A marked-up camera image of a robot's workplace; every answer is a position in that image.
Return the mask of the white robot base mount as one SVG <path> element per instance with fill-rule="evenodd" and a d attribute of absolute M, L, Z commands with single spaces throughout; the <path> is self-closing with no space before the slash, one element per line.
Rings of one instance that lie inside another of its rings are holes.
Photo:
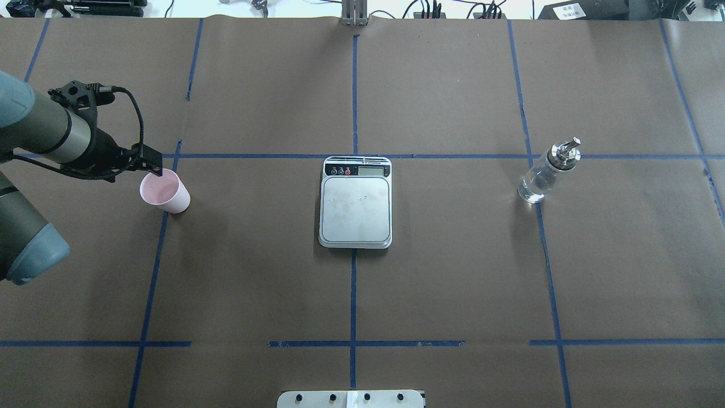
<path fill-rule="evenodd" d="M 280 394 L 277 407 L 426 407 L 425 393 L 413 389 L 298 390 Z"/>

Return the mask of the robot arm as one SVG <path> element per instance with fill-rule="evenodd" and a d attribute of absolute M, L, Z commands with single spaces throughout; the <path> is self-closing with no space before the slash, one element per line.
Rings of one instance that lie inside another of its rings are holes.
<path fill-rule="evenodd" d="M 114 182 L 127 171 L 161 176 L 163 158 L 145 144 L 142 113 L 127 88 L 70 81 L 43 96 L 6 72 L 1 83 L 2 163 L 23 161 L 80 180 Z M 116 94 L 127 95 L 137 114 L 138 141 L 129 149 L 98 125 L 98 107 Z M 24 285 L 67 258 L 70 246 L 7 176 L 1 182 L 1 277 Z"/>

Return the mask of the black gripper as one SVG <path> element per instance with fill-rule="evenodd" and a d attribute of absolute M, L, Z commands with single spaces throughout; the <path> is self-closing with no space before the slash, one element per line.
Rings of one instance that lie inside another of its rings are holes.
<path fill-rule="evenodd" d="M 163 155 L 143 144 L 143 131 L 138 142 L 130 149 L 120 147 L 116 140 L 101 129 L 96 129 L 83 163 L 83 174 L 107 177 L 114 181 L 115 173 L 145 171 L 157 177 L 163 175 Z"/>

